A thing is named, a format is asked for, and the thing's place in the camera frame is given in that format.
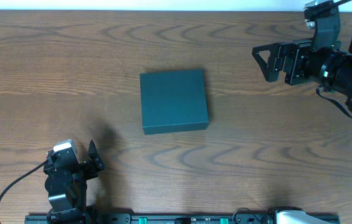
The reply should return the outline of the dark green gift box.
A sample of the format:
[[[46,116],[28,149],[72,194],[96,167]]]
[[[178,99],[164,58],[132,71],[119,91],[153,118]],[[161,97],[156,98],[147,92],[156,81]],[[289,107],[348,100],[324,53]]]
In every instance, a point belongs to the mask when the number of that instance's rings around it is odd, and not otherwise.
[[[140,93],[146,135],[205,130],[209,126],[202,69],[142,73]]]

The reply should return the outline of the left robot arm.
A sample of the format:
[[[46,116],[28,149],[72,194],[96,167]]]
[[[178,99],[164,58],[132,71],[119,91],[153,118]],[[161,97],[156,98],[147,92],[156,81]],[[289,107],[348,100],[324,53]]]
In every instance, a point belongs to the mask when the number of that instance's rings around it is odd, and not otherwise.
[[[71,139],[57,143],[47,153],[45,189],[51,209],[48,223],[101,223],[102,216],[94,205],[87,205],[87,181],[105,169],[95,143],[88,146],[89,160],[79,162]]]

